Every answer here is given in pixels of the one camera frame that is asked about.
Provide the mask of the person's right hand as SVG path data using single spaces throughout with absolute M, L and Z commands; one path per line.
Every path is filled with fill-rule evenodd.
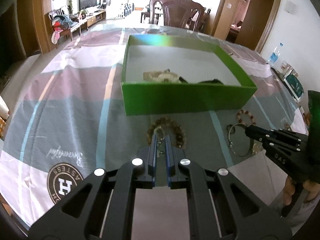
M 314 200 L 319 195 L 319 184 L 310 180 L 306 180 L 303 183 L 303 188 L 308 192 L 308 195 L 304 199 L 304 203 L 308 203 Z M 284 205 L 291 204 L 292 196 L 295 193 L 295 185 L 291 177 L 287 177 L 285 186 L 283 188 L 283 201 Z

